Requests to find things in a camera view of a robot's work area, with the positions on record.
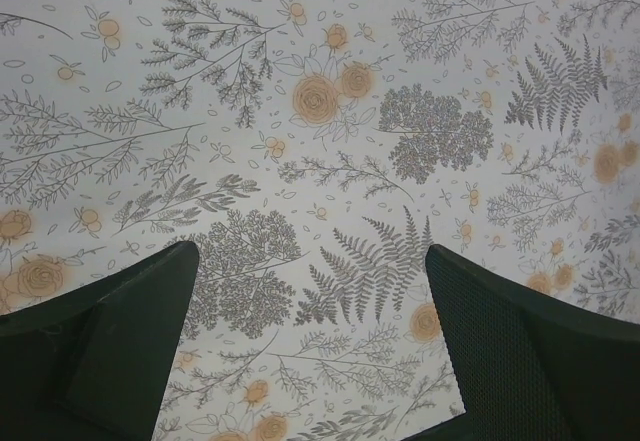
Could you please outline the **floral patterned table mat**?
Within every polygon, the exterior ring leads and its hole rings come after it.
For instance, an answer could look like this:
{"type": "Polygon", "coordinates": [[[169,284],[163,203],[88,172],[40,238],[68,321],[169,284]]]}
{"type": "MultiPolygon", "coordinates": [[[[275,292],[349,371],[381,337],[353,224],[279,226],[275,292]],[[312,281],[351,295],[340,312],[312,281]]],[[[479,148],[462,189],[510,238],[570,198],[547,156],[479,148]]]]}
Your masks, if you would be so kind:
{"type": "Polygon", "coordinates": [[[157,440],[463,405],[430,245],[639,319],[639,0],[1,0],[1,312],[194,242],[157,440]]]}

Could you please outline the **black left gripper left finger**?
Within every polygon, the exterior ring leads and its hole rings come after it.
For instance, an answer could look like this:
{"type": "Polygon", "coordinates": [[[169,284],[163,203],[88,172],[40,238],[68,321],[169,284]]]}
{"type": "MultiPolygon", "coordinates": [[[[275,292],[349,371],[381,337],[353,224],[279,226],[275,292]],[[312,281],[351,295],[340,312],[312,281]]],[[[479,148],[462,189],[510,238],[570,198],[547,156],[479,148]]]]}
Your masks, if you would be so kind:
{"type": "Polygon", "coordinates": [[[2,316],[2,439],[151,439],[198,263],[180,241],[2,316]]]}

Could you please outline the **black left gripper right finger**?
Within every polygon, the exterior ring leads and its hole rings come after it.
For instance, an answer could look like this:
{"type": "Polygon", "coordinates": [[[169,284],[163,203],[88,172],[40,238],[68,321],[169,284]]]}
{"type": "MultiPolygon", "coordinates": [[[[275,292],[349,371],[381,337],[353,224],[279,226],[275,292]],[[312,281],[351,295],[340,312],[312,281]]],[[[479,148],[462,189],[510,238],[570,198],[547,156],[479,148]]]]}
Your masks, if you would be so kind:
{"type": "Polygon", "coordinates": [[[464,413],[418,440],[636,440],[639,327],[503,278],[442,245],[426,274],[464,413]]]}

